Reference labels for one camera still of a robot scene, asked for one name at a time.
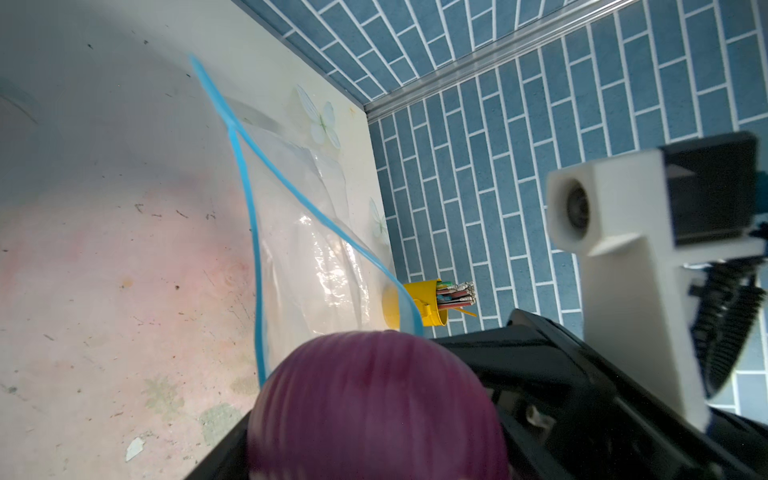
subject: white grout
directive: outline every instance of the white grout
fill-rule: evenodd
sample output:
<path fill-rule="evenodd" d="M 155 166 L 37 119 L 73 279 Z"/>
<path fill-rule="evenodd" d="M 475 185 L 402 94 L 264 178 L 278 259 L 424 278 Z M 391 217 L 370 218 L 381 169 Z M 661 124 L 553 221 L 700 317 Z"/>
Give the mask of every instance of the white grout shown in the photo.
<path fill-rule="evenodd" d="M 677 2 L 677 15 L 680 17 L 680 28 L 682 29 L 682 33 L 683 33 L 683 48 L 685 50 L 685 58 L 687 62 L 686 70 L 688 70 L 688 87 L 692 92 L 691 101 L 694 103 L 694 117 L 696 118 L 696 133 L 697 133 L 697 136 L 700 137 L 702 134 L 701 110 L 699 108 L 699 96 L 693 94 L 693 92 L 696 91 L 696 78 L 694 77 L 694 63 L 691 61 L 691 56 L 690 56 L 690 40 L 688 39 L 688 24 L 685 18 L 683 17 L 683 4 L 681 2 Z"/>
<path fill-rule="evenodd" d="M 659 72 L 659 57 L 656 53 L 656 38 L 654 37 L 654 26 L 651 24 L 650 9 L 648 0 L 642 0 L 643 13 L 648 22 L 648 44 L 650 45 L 650 60 L 654 65 L 654 80 L 656 81 L 656 92 L 659 99 L 659 108 L 661 109 L 661 126 L 664 130 L 664 143 L 670 142 L 670 128 L 667 122 L 667 106 L 664 103 L 664 90 L 661 88 L 661 73 Z"/>
<path fill-rule="evenodd" d="M 616 34 L 621 38 L 621 22 L 619 16 L 614 15 L 614 24 L 616 25 Z M 632 127 L 632 150 L 640 147 L 640 139 L 637 134 L 637 120 L 634 112 L 634 98 L 632 98 L 632 89 L 630 88 L 629 68 L 627 67 L 627 52 L 624 50 L 624 44 L 619 42 L 619 58 L 621 59 L 621 74 L 626 80 L 624 82 L 624 94 L 627 95 L 627 106 L 629 108 L 629 120 Z"/>

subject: paint chip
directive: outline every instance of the paint chip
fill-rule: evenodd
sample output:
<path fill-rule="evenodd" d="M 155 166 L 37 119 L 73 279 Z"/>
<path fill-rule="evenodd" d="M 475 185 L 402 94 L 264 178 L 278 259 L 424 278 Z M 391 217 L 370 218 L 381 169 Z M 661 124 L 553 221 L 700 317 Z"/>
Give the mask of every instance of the paint chip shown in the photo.
<path fill-rule="evenodd" d="M 142 440 L 141 437 L 136 437 L 125 451 L 125 461 L 128 462 L 133 457 L 140 454 L 142 450 L 144 450 L 144 440 Z"/>

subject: tile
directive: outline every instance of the tile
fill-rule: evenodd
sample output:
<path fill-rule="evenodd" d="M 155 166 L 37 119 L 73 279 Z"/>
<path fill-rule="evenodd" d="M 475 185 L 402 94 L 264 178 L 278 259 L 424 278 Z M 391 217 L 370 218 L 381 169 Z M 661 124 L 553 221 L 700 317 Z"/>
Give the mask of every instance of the tile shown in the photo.
<path fill-rule="evenodd" d="M 553 285 L 540 285 L 536 287 L 538 296 L 538 314 L 555 323 L 560 323 L 558 315 L 558 301 L 554 295 Z"/>
<path fill-rule="evenodd" d="M 345 3 L 352 15 L 355 15 L 357 21 L 361 23 L 379 13 L 371 0 L 352 0 Z"/>
<path fill-rule="evenodd" d="M 723 385 L 723 389 L 711 398 L 709 403 L 713 405 L 733 405 L 735 403 L 733 397 L 733 381 L 728 379 L 726 384 Z"/>
<path fill-rule="evenodd" d="M 439 232 L 432 235 L 435 241 L 435 255 L 437 256 L 437 264 L 440 268 L 451 268 L 453 266 L 453 260 L 451 260 L 451 247 L 448 244 L 448 233 Z"/>
<path fill-rule="evenodd" d="M 382 93 L 382 89 L 371 79 L 371 77 L 365 77 L 357 82 L 357 86 L 362 89 L 371 98 L 376 98 Z"/>
<path fill-rule="evenodd" d="M 505 0 L 496 4 L 496 38 L 501 38 L 515 29 L 515 11 L 518 0 Z"/>
<path fill-rule="evenodd" d="M 440 37 L 437 40 L 432 41 L 432 43 L 429 44 L 429 51 L 432 53 L 435 65 L 442 65 L 453 59 L 451 56 L 451 48 L 448 45 L 448 39 L 446 37 Z"/>
<path fill-rule="evenodd" d="M 243 0 L 243 3 L 256 12 L 267 24 L 277 30 L 277 33 L 285 35 L 291 29 L 288 22 L 283 20 L 272 7 L 264 3 L 263 0 Z"/>
<path fill-rule="evenodd" d="M 547 74 L 549 101 L 556 102 L 570 97 L 571 87 L 568 84 L 562 40 L 551 41 L 541 47 L 541 60 L 544 62 L 544 71 Z"/>
<path fill-rule="evenodd" d="M 490 256 L 493 281 L 497 288 L 511 286 L 509 282 L 509 267 L 507 266 L 507 250 L 504 247 L 504 234 L 502 233 L 502 219 L 498 215 L 496 192 L 487 192 L 480 195 L 480 208 L 482 210 L 483 226 L 485 227 L 488 255 Z"/>
<path fill-rule="evenodd" d="M 379 0 L 379 7 L 395 33 L 413 25 L 413 17 L 404 0 Z"/>
<path fill-rule="evenodd" d="M 411 220 L 411 204 L 408 202 L 408 191 L 397 190 L 395 192 L 395 206 L 397 218 L 400 221 L 400 233 L 403 238 L 413 237 L 413 221 Z"/>
<path fill-rule="evenodd" d="M 577 31 L 565 35 L 565 48 L 568 50 L 568 58 L 570 61 L 578 60 L 579 58 L 589 55 L 591 50 L 589 48 L 587 27 L 581 27 Z"/>
<path fill-rule="evenodd" d="M 435 252 L 432 250 L 432 232 L 429 231 L 427 213 L 424 210 L 414 212 L 413 222 L 416 225 L 416 239 L 419 242 L 424 276 L 428 279 L 437 278 L 437 264 Z"/>
<path fill-rule="evenodd" d="M 336 67 L 343 71 L 347 77 L 352 79 L 352 81 L 357 81 L 366 76 L 365 71 L 360 67 L 360 64 L 357 63 L 357 60 L 352 58 L 349 52 L 347 52 L 341 44 L 335 43 L 326 48 L 323 52 L 328 55 L 328 58 L 336 64 Z"/>
<path fill-rule="evenodd" d="M 531 122 L 531 136 L 535 142 L 552 138 L 549 126 L 549 110 L 541 78 L 523 85 L 525 104 L 528 106 L 528 120 Z"/>
<path fill-rule="evenodd" d="M 558 282 L 560 308 L 563 310 L 581 308 L 578 288 L 576 287 L 578 272 L 574 270 L 573 254 L 568 252 L 553 253 L 552 264 L 554 265 L 554 277 Z"/>
<path fill-rule="evenodd" d="M 544 231 L 544 218 L 541 215 L 538 185 L 536 180 L 531 180 L 520 184 L 519 188 L 533 276 L 537 282 L 546 282 L 552 280 L 552 272 L 549 267 L 549 246 Z"/>
<path fill-rule="evenodd" d="M 541 15 L 549 15 L 555 10 L 562 8 L 564 4 L 565 0 L 545 0 L 544 9 L 541 11 Z"/>
<path fill-rule="evenodd" d="M 683 12 L 692 12 L 707 5 L 712 5 L 712 0 L 683 0 Z"/>
<path fill-rule="evenodd" d="M 512 310 L 515 309 L 514 290 L 498 290 L 496 292 L 496 303 L 498 305 L 498 318 L 501 320 L 502 325 L 506 325 Z"/>
<path fill-rule="evenodd" d="M 411 209 L 424 207 L 424 193 L 422 192 L 422 178 L 419 175 L 419 162 L 414 158 L 402 162 L 402 166 L 406 169 Z"/>
<path fill-rule="evenodd" d="M 513 214 L 519 211 L 517 184 L 509 155 L 493 160 L 493 169 L 496 172 L 496 190 L 498 202 L 502 206 L 502 214 Z"/>
<path fill-rule="evenodd" d="M 445 220 L 448 223 L 451 248 L 453 250 L 453 265 L 456 277 L 459 279 L 471 279 L 472 271 L 469 267 L 467 242 L 464 237 L 464 226 L 462 225 L 462 215 L 459 211 L 458 202 L 445 204 L 445 215 Z"/>
<path fill-rule="evenodd" d="M 574 119 L 574 109 L 570 101 L 552 107 L 554 132 L 558 137 L 558 153 L 560 165 L 570 167 L 581 163 L 581 152 L 578 146 L 578 131 Z"/>
<path fill-rule="evenodd" d="M 413 73 L 411 65 L 409 65 L 408 61 L 404 58 L 392 62 L 390 67 L 392 67 L 392 71 L 395 72 L 395 75 L 402 83 L 406 83 L 407 81 L 416 78 L 416 74 Z"/>
<path fill-rule="evenodd" d="M 395 215 L 395 201 L 392 199 L 392 185 L 389 184 L 389 172 L 381 170 L 377 172 L 379 176 L 379 188 L 382 191 L 382 203 L 384 204 L 384 215 L 391 217 Z"/>
<path fill-rule="evenodd" d="M 453 178 L 453 162 L 449 148 L 442 147 L 435 150 L 435 162 L 437 163 L 437 176 L 440 180 L 440 190 L 443 200 L 452 200 L 456 194 L 456 180 Z"/>
<path fill-rule="evenodd" d="M 768 139 L 768 118 L 761 118 L 760 120 L 742 124 L 741 130 L 751 131 L 762 139 L 764 145 L 766 139 Z M 757 169 L 768 171 L 768 148 L 760 148 L 760 151 L 757 153 Z"/>
<path fill-rule="evenodd" d="M 340 3 L 326 10 L 322 17 L 354 55 L 362 55 L 371 48 L 371 44 Z"/>
<path fill-rule="evenodd" d="M 509 126 L 509 138 L 512 143 L 512 156 L 515 159 L 515 168 L 518 180 L 532 177 L 533 158 L 531 157 L 531 143 L 528 139 L 528 125 L 524 118 L 511 121 Z"/>
<path fill-rule="evenodd" d="M 386 167 L 386 157 L 384 157 L 384 144 L 382 143 L 381 128 L 379 122 L 375 121 L 368 125 L 368 132 L 371 135 L 371 146 L 373 147 L 373 160 L 376 163 L 376 169 Z"/>
<path fill-rule="evenodd" d="M 435 176 L 435 159 L 432 156 L 432 145 L 429 142 L 429 129 L 422 125 L 413 131 L 416 137 L 416 150 L 419 152 L 419 166 L 422 169 L 422 178 Z"/>
<path fill-rule="evenodd" d="M 544 0 L 518 0 L 520 2 L 520 15 L 518 16 L 518 27 L 526 22 L 538 18 L 538 11 L 541 2 Z"/>
<path fill-rule="evenodd" d="M 453 152 L 453 167 L 460 168 L 469 165 L 467 151 L 467 136 L 464 132 L 464 120 L 460 111 L 450 114 L 447 118 L 448 130 L 451 132 L 451 149 Z"/>
<path fill-rule="evenodd" d="M 515 281 L 515 295 L 518 298 L 517 307 L 526 312 L 535 312 L 536 298 L 533 294 L 533 282 L 531 282 L 531 270 L 528 268 L 528 259 L 510 260 L 509 268 Z"/>
<path fill-rule="evenodd" d="M 563 313 L 563 326 L 579 339 L 584 339 L 584 317 L 581 312 Z"/>
<path fill-rule="evenodd" d="M 692 134 L 696 131 L 694 101 L 688 81 L 688 64 L 678 62 L 659 70 L 664 106 L 667 109 L 667 125 L 670 139 Z"/>
<path fill-rule="evenodd" d="M 507 111 L 507 118 L 515 118 L 524 113 L 523 97 L 520 92 L 520 82 L 518 80 L 518 67 L 515 60 L 498 67 L 498 77 L 502 83 L 502 96 L 504 97 L 504 108 Z"/>
<path fill-rule="evenodd" d="M 317 47 L 333 41 L 333 35 L 320 23 L 315 14 L 301 0 L 274 0 L 272 2 Z"/>
<path fill-rule="evenodd" d="M 442 21 L 434 2 L 410 2 L 416 21 L 422 29 L 426 41 L 442 35 Z"/>
<path fill-rule="evenodd" d="M 397 138 L 384 142 L 384 149 L 389 162 L 389 177 L 392 179 L 392 188 L 404 187 L 406 178 L 402 174 L 402 159 L 397 147 Z"/>
<path fill-rule="evenodd" d="M 443 10 L 445 26 L 451 37 L 453 53 L 458 60 L 472 51 L 472 43 L 469 41 L 469 23 L 464 0 L 457 2 Z"/>
<path fill-rule="evenodd" d="M 608 156 L 608 152 L 605 149 L 605 136 L 602 127 L 581 134 L 581 143 L 584 145 L 584 161 L 606 158 Z"/>
<path fill-rule="evenodd" d="M 411 129 L 407 108 L 402 108 L 395 113 L 395 123 L 397 124 L 397 138 L 400 140 L 402 157 L 408 158 L 416 155 L 416 150 L 413 147 L 413 129 Z"/>
<path fill-rule="evenodd" d="M 472 149 L 472 166 L 475 168 L 475 180 L 478 190 L 493 188 L 493 170 L 488 156 L 488 142 L 482 132 L 469 138 Z"/>
<path fill-rule="evenodd" d="M 461 84 L 462 102 L 464 104 L 464 118 L 467 120 L 467 132 L 475 133 L 483 128 L 482 112 L 480 112 L 480 99 L 475 79 L 467 80 Z"/>
<path fill-rule="evenodd" d="M 409 272 L 421 272 L 422 263 L 419 261 L 419 248 L 416 246 L 416 240 L 404 240 L 402 247 L 406 251 L 406 264 Z"/>
<path fill-rule="evenodd" d="M 429 59 L 429 54 L 424 46 L 424 42 L 419 36 L 418 30 L 412 28 L 399 35 L 399 38 L 402 48 L 411 59 L 411 63 L 419 76 L 424 76 L 430 71 L 435 70 L 435 67 L 432 66 L 432 60 Z"/>
<path fill-rule="evenodd" d="M 768 391 L 765 375 L 737 374 L 741 415 L 758 422 L 768 422 Z"/>
<path fill-rule="evenodd" d="M 475 48 L 493 39 L 493 11 L 472 20 L 472 34 L 474 35 Z"/>
<path fill-rule="evenodd" d="M 528 253 L 525 249 L 525 232 L 520 215 L 506 217 L 504 230 L 507 233 L 507 250 L 510 257 L 519 257 Z"/>
<path fill-rule="evenodd" d="M 757 37 L 747 37 L 728 45 L 728 58 L 739 118 L 749 118 L 768 111 L 766 81 Z"/>
<path fill-rule="evenodd" d="M 496 309 L 496 297 L 493 294 L 491 272 L 488 269 L 488 265 L 478 265 L 473 267 L 473 270 L 475 271 L 475 285 L 477 286 L 480 314 L 483 316 L 494 316 L 498 311 Z"/>
<path fill-rule="evenodd" d="M 402 56 L 400 47 L 397 45 L 395 38 L 392 37 L 392 33 L 386 27 L 386 23 L 384 23 L 384 20 L 381 17 L 370 22 L 363 27 L 363 29 L 368 34 L 368 38 L 370 38 L 376 46 L 376 50 L 382 54 L 384 60 L 391 62 Z"/>
<path fill-rule="evenodd" d="M 429 212 L 429 222 L 432 224 L 432 229 L 444 229 L 445 217 L 442 214 L 442 201 L 440 200 L 440 190 L 438 190 L 436 178 L 424 182 L 424 196 L 427 198 L 427 211 Z"/>
<path fill-rule="evenodd" d="M 733 131 L 730 101 L 725 87 L 699 95 L 699 112 L 701 113 L 701 130 L 705 136 Z"/>
<path fill-rule="evenodd" d="M 603 104 L 605 105 L 605 123 L 608 125 L 608 139 L 611 142 L 611 154 L 618 155 L 634 150 L 627 89 L 624 84 L 603 90 Z"/>
<path fill-rule="evenodd" d="M 732 38 L 755 29 L 750 0 L 727 0 L 720 2 L 725 38 Z"/>
<path fill-rule="evenodd" d="M 488 124 L 488 142 L 491 144 L 491 154 L 503 154 L 509 151 L 507 129 L 504 126 L 502 100 L 497 95 L 482 102 L 485 111 L 485 121 Z"/>
<path fill-rule="evenodd" d="M 547 204 L 547 175 L 558 169 L 558 159 L 554 155 L 554 143 L 539 145 L 534 148 L 538 177 L 541 179 L 541 200 Z"/>
<path fill-rule="evenodd" d="M 487 72 L 478 75 L 478 83 L 480 84 L 480 92 L 483 97 L 496 93 L 498 91 L 496 70 L 488 70 Z"/>
<path fill-rule="evenodd" d="M 659 65 L 685 55 L 677 2 L 648 0 L 648 11 Z"/>
<path fill-rule="evenodd" d="M 392 246 L 392 260 L 395 264 L 395 273 L 397 280 L 401 283 L 408 282 L 408 269 L 406 268 L 406 255 L 402 251 L 402 242 L 400 239 L 400 227 L 396 218 L 390 218 L 386 221 L 389 231 L 389 243 Z"/>
<path fill-rule="evenodd" d="M 323 54 L 321 54 L 316 48 L 310 45 L 307 40 L 304 40 L 304 37 L 298 33 L 294 32 L 288 35 L 286 40 L 289 41 L 291 45 L 296 47 L 301 53 L 303 53 L 309 60 L 311 60 L 312 63 L 317 65 L 321 71 L 328 73 L 334 70 L 335 67 L 331 65 L 325 57 L 323 57 Z"/>
<path fill-rule="evenodd" d="M 482 225 L 469 225 L 467 227 L 467 243 L 469 244 L 469 256 L 473 263 L 485 262 L 485 235 Z"/>
<path fill-rule="evenodd" d="M 385 90 L 392 91 L 400 87 L 400 82 L 392 75 L 392 72 L 384 65 L 384 62 L 375 51 L 362 56 L 360 61 Z"/>
<path fill-rule="evenodd" d="M 475 181 L 472 179 L 472 169 L 468 168 L 457 172 L 456 180 L 458 181 L 458 196 L 462 199 L 464 221 L 466 223 L 479 221 L 480 210 L 478 209 Z"/>
<path fill-rule="evenodd" d="M 650 54 L 648 37 L 640 37 L 624 44 L 624 55 L 627 58 L 627 73 L 634 110 L 644 110 L 658 105 L 659 94 L 656 91 L 654 61 Z"/>
<path fill-rule="evenodd" d="M 637 125 L 637 141 L 641 150 L 664 145 L 664 124 L 661 123 L 661 110 L 640 114 L 634 119 Z"/>
<path fill-rule="evenodd" d="M 643 2 L 630 3 L 619 10 L 621 37 L 629 38 L 647 30 Z"/>
<path fill-rule="evenodd" d="M 538 62 L 538 51 L 534 50 L 519 58 L 520 74 L 523 80 L 535 77 L 541 73 L 541 65 Z"/>
<path fill-rule="evenodd" d="M 417 101 L 409 106 L 411 111 L 411 119 L 414 125 L 421 125 L 427 121 L 426 112 L 424 110 L 424 102 Z"/>
<path fill-rule="evenodd" d="M 445 120 L 442 116 L 442 103 L 440 95 L 434 94 L 427 98 L 427 116 L 429 117 L 429 131 L 432 132 L 432 144 L 436 147 L 448 141 L 445 134 Z"/>
<path fill-rule="evenodd" d="M 469 0 L 469 14 L 473 17 L 493 6 L 492 0 Z"/>
<path fill-rule="evenodd" d="M 703 90 L 724 83 L 725 68 L 720 52 L 720 40 L 717 38 L 714 10 L 710 8 L 689 17 L 686 24 L 696 88 Z"/>
<path fill-rule="evenodd" d="M 348 91 L 349 94 L 351 94 L 358 102 L 361 104 L 368 103 L 368 97 L 363 94 L 359 88 L 357 88 L 352 82 L 347 80 L 344 75 L 342 75 L 338 71 L 334 71 L 332 74 L 328 75 L 332 80 L 334 80 L 341 88 Z"/>
<path fill-rule="evenodd" d="M 381 120 L 382 124 L 382 134 L 384 135 L 384 140 L 394 137 L 396 135 L 395 130 L 395 117 L 392 115 L 387 115 L 386 117 L 382 118 Z"/>
<path fill-rule="evenodd" d="M 760 322 L 752 325 L 752 330 L 746 338 L 744 349 L 736 364 L 736 370 L 764 370 L 763 344 L 760 342 Z"/>
<path fill-rule="evenodd" d="M 450 87 L 442 92 L 442 105 L 445 111 L 454 111 L 462 106 L 458 99 L 458 87 Z"/>
<path fill-rule="evenodd" d="M 576 112 L 581 128 L 602 122 L 598 88 L 594 82 L 592 60 L 585 60 L 571 67 L 571 78 L 576 96 Z"/>
<path fill-rule="evenodd" d="M 621 54 L 616 37 L 614 16 L 603 17 L 590 24 L 594 42 L 594 57 L 598 61 L 600 85 L 621 80 L 624 73 L 621 70 Z"/>

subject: wall stain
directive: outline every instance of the wall stain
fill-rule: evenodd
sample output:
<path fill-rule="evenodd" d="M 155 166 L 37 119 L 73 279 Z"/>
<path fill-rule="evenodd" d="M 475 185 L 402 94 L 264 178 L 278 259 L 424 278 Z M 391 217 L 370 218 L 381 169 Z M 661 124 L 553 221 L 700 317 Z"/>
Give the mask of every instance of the wall stain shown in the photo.
<path fill-rule="evenodd" d="M 241 376 L 232 382 L 230 389 L 237 395 L 255 396 L 259 392 L 259 378 L 255 375 Z"/>
<path fill-rule="evenodd" d="M 221 403 L 203 412 L 200 424 L 205 444 L 209 447 L 218 444 L 242 418 L 243 414 L 229 403 Z"/>
<path fill-rule="evenodd" d="M 162 415 L 163 420 L 170 420 L 179 413 L 179 409 L 184 406 L 184 398 L 176 392 L 178 385 L 171 385 L 168 377 L 161 379 L 160 376 L 154 380 L 145 379 L 144 382 L 147 389 L 141 393 L 149 397 L 144 404 L 148 409 Z"/>

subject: butterfly decal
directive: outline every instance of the butterfly decal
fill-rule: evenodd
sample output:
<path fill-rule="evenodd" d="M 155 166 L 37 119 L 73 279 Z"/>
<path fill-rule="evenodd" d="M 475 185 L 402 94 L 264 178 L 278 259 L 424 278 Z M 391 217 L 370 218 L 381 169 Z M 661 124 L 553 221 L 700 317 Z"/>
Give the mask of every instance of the butterfly decal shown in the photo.
<path fill-rule="evenodd" d="M 325 143 L 326 137 L 328 137 L 331 141 L 331 145 L 336 148 L 341 148 L 339 135 L 337 135 L 336 130 L 334 130 L 334 127 L 336 126 L 336 115 L 333 113 L 331 102 L 326 102 L 323 107 L 323 112 L 321 113 L 317 111 L 312 99 L 303 88 L 297 85 L 296 91 L 299 93 L 299 99 L 301 100 L 301 105 L 304 107 L 304 111 L 312 121 L 312 127 L 310 128 L 312 139 L 322 145 Z"/>

